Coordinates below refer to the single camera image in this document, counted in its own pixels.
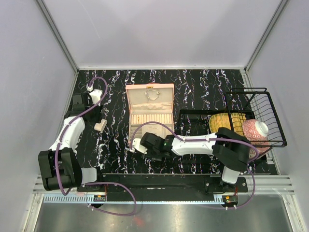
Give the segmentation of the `pink jewelry box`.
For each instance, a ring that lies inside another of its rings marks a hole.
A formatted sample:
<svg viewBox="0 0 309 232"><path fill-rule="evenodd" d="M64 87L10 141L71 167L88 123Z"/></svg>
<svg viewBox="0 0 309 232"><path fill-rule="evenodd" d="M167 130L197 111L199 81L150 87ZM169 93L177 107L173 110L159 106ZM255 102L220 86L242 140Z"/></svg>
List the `pink jewelry box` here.
<svg viewBox="0 0 309 232"><path fill-rule="evenodd" d="M174 130L174 84L127 85L126 95L129 106L129 143L133 138L141 138L146 132L162 138L171 134L169 130L155 123L140 129L138 126L149 121L160 122Z"/></svg>

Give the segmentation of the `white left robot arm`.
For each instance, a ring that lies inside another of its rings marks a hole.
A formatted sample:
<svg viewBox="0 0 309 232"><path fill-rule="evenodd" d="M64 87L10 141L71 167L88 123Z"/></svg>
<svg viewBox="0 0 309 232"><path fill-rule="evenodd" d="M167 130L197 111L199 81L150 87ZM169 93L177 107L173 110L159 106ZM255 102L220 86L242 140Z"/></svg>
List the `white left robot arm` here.
<svg viewBox="0 0 309 232"><path fill-rule="evenodd" d="M46 151L38 154L43 187L46 191L77 188L87 183L93 191L104 187L104 179L96 168L81 168L74 151L86 125L103 131L106 120L102 118L100 100L103 91L77 93L72 96L64 116L63 127L56 141Z"/></svg>

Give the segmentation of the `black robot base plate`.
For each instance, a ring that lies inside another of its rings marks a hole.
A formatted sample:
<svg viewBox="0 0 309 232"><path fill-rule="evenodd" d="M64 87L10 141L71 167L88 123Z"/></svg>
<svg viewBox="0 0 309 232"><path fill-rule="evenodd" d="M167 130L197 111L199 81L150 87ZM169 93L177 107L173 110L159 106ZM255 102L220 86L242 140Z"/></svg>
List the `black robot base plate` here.
<svg viewBox="0 0 309 232"><path fill-rule="evenodd" d="M239 177L235 184L223 182L219 174L102 174L98 177L98 184L78 187L78 192L108 192L120 191L123 184L133 189L195 189L204 193L247 193L248 187L245 177Z"/></svg>

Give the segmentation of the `cream ring box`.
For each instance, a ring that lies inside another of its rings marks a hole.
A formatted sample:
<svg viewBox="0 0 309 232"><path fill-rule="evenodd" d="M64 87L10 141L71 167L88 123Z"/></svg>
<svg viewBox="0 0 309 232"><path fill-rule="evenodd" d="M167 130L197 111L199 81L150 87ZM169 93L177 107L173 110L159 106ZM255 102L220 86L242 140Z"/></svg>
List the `cream ring box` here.
<svg viewBox="0 0 309 232"><path fill-rule="evenodd" d="M107 125L107 120L102 119L99 123L96 123L94 125L94 130L99 131L99 132L103 132L106 125Z"/></svg>

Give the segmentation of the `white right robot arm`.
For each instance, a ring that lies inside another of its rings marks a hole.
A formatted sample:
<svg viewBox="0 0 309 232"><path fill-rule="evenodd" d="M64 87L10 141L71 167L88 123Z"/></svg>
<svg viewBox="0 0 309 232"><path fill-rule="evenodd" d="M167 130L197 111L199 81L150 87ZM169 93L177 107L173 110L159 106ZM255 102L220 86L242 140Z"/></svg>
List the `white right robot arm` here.
<svg viewBox="0 0 309 232"><path fill-rule="evenodd" d="M250 143L228 128L219 128L216 133L200 136L168 135L165 138L154 133L145 133L133 140L133 148L148 159L182 157L184 155L213 155L223 164L219 186L231 191L237 185L240 173L246 171Z"/></svg>

